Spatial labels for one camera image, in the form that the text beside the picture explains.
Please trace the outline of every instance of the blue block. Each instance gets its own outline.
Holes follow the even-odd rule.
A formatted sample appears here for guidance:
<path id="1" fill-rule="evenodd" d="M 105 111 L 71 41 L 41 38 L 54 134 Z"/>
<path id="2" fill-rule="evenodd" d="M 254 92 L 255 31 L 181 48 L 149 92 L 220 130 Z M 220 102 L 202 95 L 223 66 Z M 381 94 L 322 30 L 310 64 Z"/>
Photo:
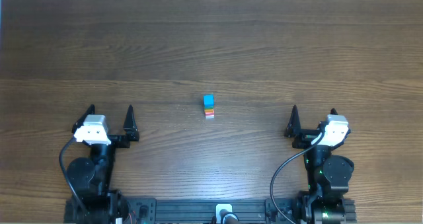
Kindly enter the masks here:
<path id="1" fill-rule="evenodd" d="M 211 107 L 214 107 L 214 96 L 212 94 L 204 95 L 204 108 Z"/>

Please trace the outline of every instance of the stack of blocks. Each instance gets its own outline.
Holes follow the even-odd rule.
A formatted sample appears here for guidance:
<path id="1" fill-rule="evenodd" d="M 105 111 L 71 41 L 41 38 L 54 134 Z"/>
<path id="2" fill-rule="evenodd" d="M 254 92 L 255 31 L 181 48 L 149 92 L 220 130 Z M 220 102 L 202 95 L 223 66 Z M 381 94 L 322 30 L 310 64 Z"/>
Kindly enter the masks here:
<path id="1" fill-rule="evenodd" d="M 214 118 L 214 96 L 204 95 L 204 113 L 206 114 L 206 119 Z"/>

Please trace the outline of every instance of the wood grain surface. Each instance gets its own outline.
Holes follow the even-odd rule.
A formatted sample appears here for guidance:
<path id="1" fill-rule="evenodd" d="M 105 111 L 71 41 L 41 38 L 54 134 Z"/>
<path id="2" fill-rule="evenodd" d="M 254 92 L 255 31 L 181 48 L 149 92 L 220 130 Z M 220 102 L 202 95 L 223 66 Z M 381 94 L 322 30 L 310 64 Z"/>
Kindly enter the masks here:
<path id="1" fill-rule="evenodd" d="M 139 143 L 112 186 L 158 199 L 268 198 L 298 150 L 291 107 L 314 128 L 332 107 L 352 134 L 347 198 L 361 222 L 422 221 L 423 0 L 2 0 L 0 221 L 60 222 L 58 164 L 95 104 L 113 133 L 129 104 Z M 202 95 L 215 95 L 205 120 Z M 87 155 L 83 145 L 66 162 Z M 300 160 L 278 197 L 307 189 Z"/>

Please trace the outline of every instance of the cable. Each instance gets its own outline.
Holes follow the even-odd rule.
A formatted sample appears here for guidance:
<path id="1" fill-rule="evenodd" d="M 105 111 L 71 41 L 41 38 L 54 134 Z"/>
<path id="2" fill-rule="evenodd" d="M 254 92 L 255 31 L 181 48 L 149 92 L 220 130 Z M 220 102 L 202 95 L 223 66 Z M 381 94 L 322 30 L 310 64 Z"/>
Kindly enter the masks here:
<path id="1" fill-rule="evenodd" d="M 324 132 L 321 135 L 321 137 L 315 142 L 314 145 L 310 145 L 308 148 L 306 148 L 304 151 L 297 153 L 296 155 L 292 156 L 291 158 L 287 159 L 281 166 L 279 166 L 279 168 L 276 170 L 276 172 L 273 174 L 272 180 L 270 181 L 270 199 L 272 200 L 273 205 L 275 205 L 276 210 L 278 210 L 279 213 L 282 214 L 282 216 L 284 216 L 290 223 L 292 224 L 297 224 L 295 221 L 292 221 L 291 219 L 289 219 L 286 214 L 278 208 L 278 205 L 276 205 L 276 201 L 275 201 L 275 197 L 273 196 L 273 185 L 275 183 L 275 179 L 277 177 L 277 175 L 279 174 L 279 172 L 291 161 L 293 161 L 295 158 L 297 158 L 300 155 L 303 155 L 305 153 L 307 153 L 308 151 L 312 150 L 312 148 L 316 147 L 316 145 L 318 145 L 324 136 Z"/>
<path id="2" fill-rule="evenodd" d="M 59 164 L 60 164 L 60 168 L 61 171 L 63 172 L 63 176 L 66 179 L 67 185 L 69 185 L 69 187 L 71 188 L 73 197 L 77 200 L 78 205 L 81 207 L 82 212 L 84 213 L 85 216 L 87 216 L 87 214 L 89 214 L 87 208 L 85 207 L 85 205 L 82 203 L 82 201 L 79 199 L 75 189 L 73 188 L 71 181 L 69 180 L 69 177 L 66 173 L 66 169 L 65 166 L 63 165 L 63 154 L 65 153 L 66 149 L 75 141 L 76 139 L 74 137 L 72 137 L 67 143 L 66 145 L 63 147 L 63 149 L 60 151 L 60 155 L 59 155 Z"/>

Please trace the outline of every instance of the black metal frame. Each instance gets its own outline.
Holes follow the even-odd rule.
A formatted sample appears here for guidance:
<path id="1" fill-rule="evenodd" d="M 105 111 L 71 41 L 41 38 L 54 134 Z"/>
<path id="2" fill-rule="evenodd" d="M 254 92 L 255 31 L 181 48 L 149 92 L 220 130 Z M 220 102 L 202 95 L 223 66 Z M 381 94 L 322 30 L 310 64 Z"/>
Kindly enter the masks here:
<path id="1" fill-rule="evenodd" d="M 91 105 L 73 125 L 72 132 L 75 133 L 83 125 L 85 118 L 94 113 L 95 107 Z M 330 113 L 337 114 L 335 109 Z M 324 126 L 325 122 L 320 122 L 316 130 L 301 129 L 297 106 L 294 106 L 284 135 L 295 138 L 293 148 L 306 149 Z M 139 140 L 132 106 L 128 108 L 124 130 L 125 135 L 108 135 L 112 141 L 111 145 L 93 144 L 90 146 L 89 158 L 77 158 L 69 165 L 67 175 L 71 185 L 89 213 L 83 213 L 75 198 L 72 198 L 66 205 L 65 223 L 114 223 L 116 218 L 121 217 L 123 223 L 215 224 L 217 204 L 231 204 L 233 213 L 237 214 L 241 223 L 288 223 L 288 220 L 278 213 L 271 199 L 157 201 L 145 197 L 125 198 L 120 191 L 110 190 L 116 148 L 129 148 L 131 141 Z M 342 197 L 348 191 L 348 181 L 354 164 L 345 157 L 331 155 L 331 151 L 342 144 L 343 142 L 336 147 L 317 145 L 304 155 L 309 191 L 298 193 L 294 199 L 275 199 L 278 207 L 288 214 L 291 220 L 302 219 L 307 223 L 355 222 L 354 202 Z"/>

